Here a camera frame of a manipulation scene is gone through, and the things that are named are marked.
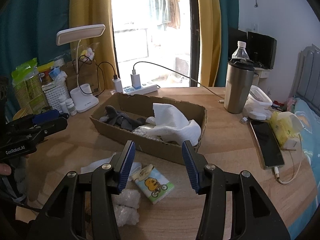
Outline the person left hand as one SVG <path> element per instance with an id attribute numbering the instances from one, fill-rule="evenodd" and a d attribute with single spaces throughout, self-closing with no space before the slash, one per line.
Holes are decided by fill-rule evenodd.
<path id="1" fill-rule="evenodd" d="M 14 169 L 16 169 L 16 168 L 25 168 L 26 167 L 26 163 L 27 163 L 26 160 L 29 157 L 30 157 L 30 155 L 25 155 L 23 157 L 20 157 L 20 158 L 14 160 L 9 165 L 0 163 L 0 174 L 4 175 L 4 176 L 8 176 L 8 175 L 11 174 L 12 168 L 14 168 Z"/>

